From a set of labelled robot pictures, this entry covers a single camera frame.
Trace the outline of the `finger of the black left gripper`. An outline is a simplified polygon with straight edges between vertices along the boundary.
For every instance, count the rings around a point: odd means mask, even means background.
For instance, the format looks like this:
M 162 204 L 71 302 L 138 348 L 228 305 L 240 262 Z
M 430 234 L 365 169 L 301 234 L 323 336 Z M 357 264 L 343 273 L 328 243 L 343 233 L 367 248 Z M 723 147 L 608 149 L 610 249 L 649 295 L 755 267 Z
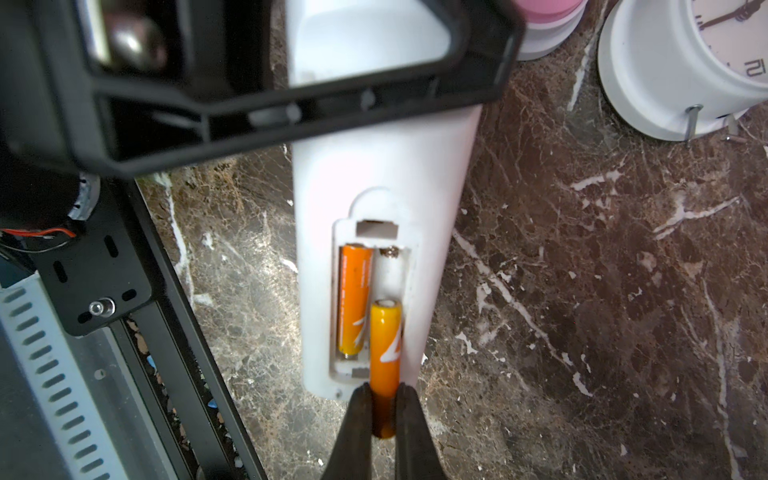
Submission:
M 328 1 L 269 66 L 268 1 L 110 1 L 119 67 L 94 70 L 78 164 L 133 178 L 279 143 L 498 99 L 526 22 L 508 1 Z

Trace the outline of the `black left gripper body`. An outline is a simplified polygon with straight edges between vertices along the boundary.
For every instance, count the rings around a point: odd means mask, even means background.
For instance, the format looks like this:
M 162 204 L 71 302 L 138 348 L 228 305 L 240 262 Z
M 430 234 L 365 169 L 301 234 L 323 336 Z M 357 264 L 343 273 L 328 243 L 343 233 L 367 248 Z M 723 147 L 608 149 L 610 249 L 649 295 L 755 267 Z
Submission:
M 140 110 L 167 106 L 180 77 L 177 1 L 102 1 L 98 19 L 107 50 L 116 36 L 152 23 L 164 39 L 162 67 L 124 58 L 106 69 L 110 94 L 127 112 L 119 120 L 101 107 L 90 56 L 86 9 L 80 1 L 1 4 L 1 226 L 45 230 L 65 221 L 78 193 L 78 173 L 131 178 L 176 168 L 180 144 Z

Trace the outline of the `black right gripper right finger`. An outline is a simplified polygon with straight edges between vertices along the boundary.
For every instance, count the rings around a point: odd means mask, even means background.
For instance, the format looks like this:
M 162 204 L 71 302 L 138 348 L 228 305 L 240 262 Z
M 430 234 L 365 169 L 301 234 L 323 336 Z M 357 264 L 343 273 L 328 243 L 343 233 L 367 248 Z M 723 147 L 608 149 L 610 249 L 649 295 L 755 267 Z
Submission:
M 395 478 L 447 480 L 417 391 L 401 383 L 395 398 Z

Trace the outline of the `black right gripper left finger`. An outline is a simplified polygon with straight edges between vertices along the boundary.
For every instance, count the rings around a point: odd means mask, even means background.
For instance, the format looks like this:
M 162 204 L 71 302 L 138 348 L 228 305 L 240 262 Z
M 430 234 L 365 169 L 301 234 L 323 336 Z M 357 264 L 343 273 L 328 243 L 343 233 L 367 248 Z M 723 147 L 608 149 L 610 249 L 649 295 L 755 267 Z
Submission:
M 364 383 L 350 398 L 321 479 L 371 479 L 372 431 L 372 391 Z

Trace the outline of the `orange battery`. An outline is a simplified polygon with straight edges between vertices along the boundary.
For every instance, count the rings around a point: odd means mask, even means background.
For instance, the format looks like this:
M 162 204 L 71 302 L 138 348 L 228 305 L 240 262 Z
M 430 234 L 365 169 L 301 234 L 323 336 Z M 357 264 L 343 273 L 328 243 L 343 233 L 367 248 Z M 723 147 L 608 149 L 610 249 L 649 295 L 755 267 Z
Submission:
M 361 244 L 341 248 L 337 345 L 344 358 L 363 349 L 372 265 L 372 249 Z
M 402 307 L 391 299 L 373 302 L 370 311 L 370 379 L 373 435 L 395 435 L 394 402 L 400 385 Z

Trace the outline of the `white remote control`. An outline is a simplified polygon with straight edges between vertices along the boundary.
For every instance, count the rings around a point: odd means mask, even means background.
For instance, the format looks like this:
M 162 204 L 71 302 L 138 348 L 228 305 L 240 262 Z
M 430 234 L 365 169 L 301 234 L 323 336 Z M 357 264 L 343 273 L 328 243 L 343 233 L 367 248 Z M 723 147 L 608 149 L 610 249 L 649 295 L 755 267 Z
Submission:
M 293 87 L 426 63 L 447 28 L 418 1 L 290 1 Z M 477 106 L 323 135 L 292 146 L 305 389 L 346 401 L 370 356 L 337 346 L 340 250 L 374 251 L 370 297 L 403 308 L 400 378 L 415 385 L 481 110 Z

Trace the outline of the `pink white round container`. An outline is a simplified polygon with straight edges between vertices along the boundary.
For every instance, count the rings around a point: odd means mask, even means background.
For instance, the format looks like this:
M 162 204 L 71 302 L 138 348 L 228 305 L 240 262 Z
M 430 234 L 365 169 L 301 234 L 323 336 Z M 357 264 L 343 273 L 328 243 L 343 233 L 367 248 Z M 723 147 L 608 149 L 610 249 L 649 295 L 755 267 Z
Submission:
M 576 29 L 587 0 L 517 0 L 526 21 L 519 61 L 540 59 L 556 50 Z

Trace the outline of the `white round alarm clock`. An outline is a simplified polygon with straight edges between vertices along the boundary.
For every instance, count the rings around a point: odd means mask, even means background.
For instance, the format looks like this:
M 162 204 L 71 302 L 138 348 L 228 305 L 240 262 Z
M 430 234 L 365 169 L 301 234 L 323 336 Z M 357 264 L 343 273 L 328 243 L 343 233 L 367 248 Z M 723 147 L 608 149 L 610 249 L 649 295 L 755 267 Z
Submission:
M 604 23 L 597 60 L 626 123 L 688 141 L 766 101 L 767 4 L 622 0 Z

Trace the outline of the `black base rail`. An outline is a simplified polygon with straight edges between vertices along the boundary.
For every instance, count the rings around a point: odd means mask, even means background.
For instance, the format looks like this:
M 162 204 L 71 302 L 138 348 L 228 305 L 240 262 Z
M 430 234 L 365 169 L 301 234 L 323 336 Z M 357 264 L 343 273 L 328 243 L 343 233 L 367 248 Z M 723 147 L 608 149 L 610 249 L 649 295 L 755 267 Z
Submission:
M 157 450 L 178 479 L 262 479 L 265 470 L 132 181 L 84 182 L 90 217 L 35 265 L 64 331 L 105 338 L 147 422 L 130 447 Z

